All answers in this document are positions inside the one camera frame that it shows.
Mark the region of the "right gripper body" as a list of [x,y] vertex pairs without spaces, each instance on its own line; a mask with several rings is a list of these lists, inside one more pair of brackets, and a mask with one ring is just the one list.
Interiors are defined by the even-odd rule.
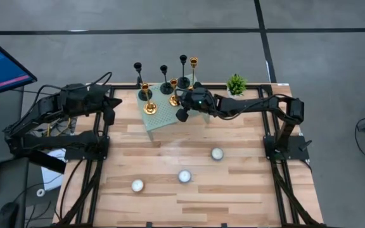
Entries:
[[179,102],[185,110],[217,113],[215,99],[204,87],[183,90],[182,94],[179,95]]

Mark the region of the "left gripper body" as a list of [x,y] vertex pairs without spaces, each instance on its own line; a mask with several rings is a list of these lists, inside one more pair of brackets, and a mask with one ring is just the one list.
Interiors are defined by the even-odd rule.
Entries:
[[106,93],[110,85],[67,85],[60,92],[60,106],[65,114],[90,114],[103,111],[107,106]]

